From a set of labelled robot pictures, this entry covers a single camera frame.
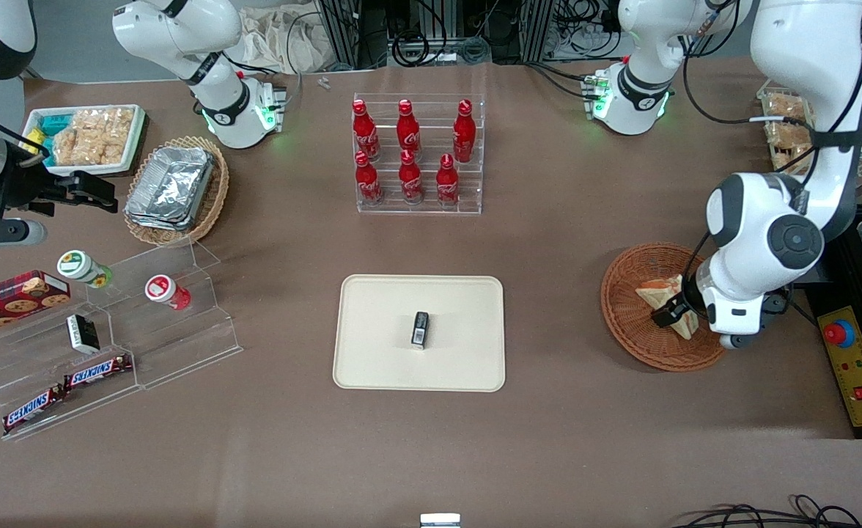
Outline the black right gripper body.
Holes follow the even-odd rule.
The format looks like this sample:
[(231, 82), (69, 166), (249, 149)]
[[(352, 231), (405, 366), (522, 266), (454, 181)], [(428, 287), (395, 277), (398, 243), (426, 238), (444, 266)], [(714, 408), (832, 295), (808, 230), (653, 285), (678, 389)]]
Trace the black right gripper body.
[(68, 177), (49, 173), (45, 167), (6, 167), (0, 173), (0, 215), (11, 208), (38, 203), (73, 205)]

